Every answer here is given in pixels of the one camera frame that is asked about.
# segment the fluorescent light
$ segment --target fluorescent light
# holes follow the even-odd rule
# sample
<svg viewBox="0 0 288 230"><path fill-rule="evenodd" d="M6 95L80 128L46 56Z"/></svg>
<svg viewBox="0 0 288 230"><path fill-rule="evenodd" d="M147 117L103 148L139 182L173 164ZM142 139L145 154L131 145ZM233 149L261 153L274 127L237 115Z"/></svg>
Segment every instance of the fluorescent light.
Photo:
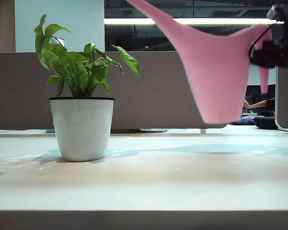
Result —
<svg viewBox="0 0 288 230"><path fill-rule="evenodd" d="M225 24L283 24L267 18L176 18L175 21L189 25L225 25ZM150 18L105 18L104 23L109 25L152 25L155 22Z"/></svg>
<svg viewBox="0 0 288 230"><path fill-rule="evenodd" d="M155 22L150 18L105 18L107 25L153 25Z"/></svg>
<svg viewBox="0 0 288 230"><path fill-rule="evenodd" d="M194 25L224 25L224 24L274 24L276 20L267 18L176 18L181 24Z"/></svg>

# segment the person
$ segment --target person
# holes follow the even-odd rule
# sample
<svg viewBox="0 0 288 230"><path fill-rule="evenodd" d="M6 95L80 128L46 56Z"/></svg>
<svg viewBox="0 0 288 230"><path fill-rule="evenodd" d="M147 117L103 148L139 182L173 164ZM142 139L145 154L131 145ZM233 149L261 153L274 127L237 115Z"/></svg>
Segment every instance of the person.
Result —
<svg viewBox="0 0 288 230"><path fill-rule="evenodd" d="M267 103L267 100L263 100L255 104L249 104L247 100L244 100L243 108L252 109L252 108L258 108L258 107L264 107L266 103Z"/></svg>

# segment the pot rim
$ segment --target pot rim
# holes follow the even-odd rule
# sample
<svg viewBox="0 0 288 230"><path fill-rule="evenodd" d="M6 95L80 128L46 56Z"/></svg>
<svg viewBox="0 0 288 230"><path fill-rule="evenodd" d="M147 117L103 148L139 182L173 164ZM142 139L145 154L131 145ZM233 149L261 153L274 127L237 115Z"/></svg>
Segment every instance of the pot rim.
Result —
<svg viewBox="0 0 288 230"><path fill-rule="evenodd" d="M50 97L48 100L79 100L79 99L86 99L86 100L111 100L114 101L115 99L112 97Z"/></svg>

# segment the white table surface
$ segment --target white table surface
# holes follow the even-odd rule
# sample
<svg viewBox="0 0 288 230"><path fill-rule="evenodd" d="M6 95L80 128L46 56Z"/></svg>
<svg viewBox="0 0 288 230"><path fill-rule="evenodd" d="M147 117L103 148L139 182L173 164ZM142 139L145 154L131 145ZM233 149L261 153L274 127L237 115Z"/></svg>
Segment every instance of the white table surface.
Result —
<svg viewBox="0 0 288 230"><path fill-rule="evenodd" d="M54 134L0 130L0 211L288 211L288 132L255 126L111 135L66 162Z"/></svg>

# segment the robotic arm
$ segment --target robotic arm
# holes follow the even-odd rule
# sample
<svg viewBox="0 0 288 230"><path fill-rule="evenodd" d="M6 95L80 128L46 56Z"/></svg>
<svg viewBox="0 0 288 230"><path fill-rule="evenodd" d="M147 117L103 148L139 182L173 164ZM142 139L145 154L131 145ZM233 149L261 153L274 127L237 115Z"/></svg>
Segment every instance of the robotic arm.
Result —
<svg viewBox="0 0 288 230"><path fill-rule="evenodd" d="M267 18L271 20L283 21L283 37L279 44L273 41L263 41L261 49L254 50L255 43L251 46L249 57L252 64L274 68L275 66L288 68L288 5L273 5L267 13Z"/></svg>

